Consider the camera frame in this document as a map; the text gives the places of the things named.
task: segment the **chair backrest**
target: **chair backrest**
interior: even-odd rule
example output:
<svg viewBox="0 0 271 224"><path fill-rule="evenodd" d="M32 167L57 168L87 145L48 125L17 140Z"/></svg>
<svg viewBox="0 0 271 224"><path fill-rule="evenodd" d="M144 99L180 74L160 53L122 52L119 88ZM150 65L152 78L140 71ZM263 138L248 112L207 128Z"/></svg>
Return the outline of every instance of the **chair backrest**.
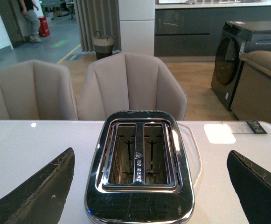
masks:
<svg viewBox="0 0 271 224"><path fill-rule="evenodd" d="M183 120L188 98L153 56L119 53L88 66L77 103L80 120L105 120L123 110L161 110Z"/></svg>
<svg viewBox="0 0 271 224"><path fill-rule="evenodd" d="M77 120L68 68L31 60L0 70L0 119Z"/></svg>

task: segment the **gray cabinet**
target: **gray cabinet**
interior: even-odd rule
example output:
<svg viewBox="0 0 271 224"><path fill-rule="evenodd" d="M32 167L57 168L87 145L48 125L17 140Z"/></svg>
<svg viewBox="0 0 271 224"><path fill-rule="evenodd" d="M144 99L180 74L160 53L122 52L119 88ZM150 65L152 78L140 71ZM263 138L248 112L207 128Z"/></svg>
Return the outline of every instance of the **gray cabinet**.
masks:
<svg viewBox="0 0 271 224"><path fill-rule="evenodd" d="M155 56L215 56L226 21L269 21L271 6L157 9Z"/></svg>

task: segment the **kitchen cabinet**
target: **kitchen cabinet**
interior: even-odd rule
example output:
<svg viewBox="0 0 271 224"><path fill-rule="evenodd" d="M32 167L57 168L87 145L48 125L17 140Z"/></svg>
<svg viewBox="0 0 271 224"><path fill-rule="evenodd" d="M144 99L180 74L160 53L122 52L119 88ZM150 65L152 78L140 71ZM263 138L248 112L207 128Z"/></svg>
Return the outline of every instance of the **kitchen cabinet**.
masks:
<svg viewBox="0 0 271 224"><path fill-rule="evenodd" d="M154 55L155 0L119 0L122 52Z"/></svg>
<svg viewBox="0 0 271 224"><path fill-rule="evenodd" d="M156 9L155 56L215 56L226 21L269 21L271 6Z"/></svg>

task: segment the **washing machine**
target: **washing machine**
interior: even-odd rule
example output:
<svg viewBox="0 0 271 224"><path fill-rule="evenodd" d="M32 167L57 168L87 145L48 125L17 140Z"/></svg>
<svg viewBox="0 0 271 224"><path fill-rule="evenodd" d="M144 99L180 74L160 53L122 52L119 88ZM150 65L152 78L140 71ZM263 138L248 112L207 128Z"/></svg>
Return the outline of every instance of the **washing machine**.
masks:
<svg viewBox="0 0 271 224"><path fill-rule="evenodd" d="M224 24L211 87L229 111L243 66L239 55L254 50L271 51L271 21L228 21Z"/></svg>

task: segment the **countertop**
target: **countertop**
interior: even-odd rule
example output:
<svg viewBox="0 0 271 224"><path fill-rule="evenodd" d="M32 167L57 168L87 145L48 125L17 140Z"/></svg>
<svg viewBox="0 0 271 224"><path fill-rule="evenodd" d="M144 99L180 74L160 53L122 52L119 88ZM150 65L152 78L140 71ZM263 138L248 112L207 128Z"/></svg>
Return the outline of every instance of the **countertop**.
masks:
<svg viewBox="0 0 271 224"><path fill-rule="evenodd" d="M248 223L229 179L226 160L230 150L236 150L271 172L271 124L260 124L267 134L246 132L242 121L178 122L188 160L194 157L188 139L194 142L201 160L198 176L190 165L191 175L195 173L191 224ZM224 125L232 134L221 129ZM101 121L0 121L0 198L72 147L74 177L59 224L90 224L83 197L102 126Z"/></svg>
<svg viewBox="0 0 271 224"><path fill-rule="evenodd" d="M271 6L270 2L236 2L232 3L231 1L197 1L196 4L156 4L156 9L182 9L182 8L220 8L220 7L255 7L255 6Z"/></svg>

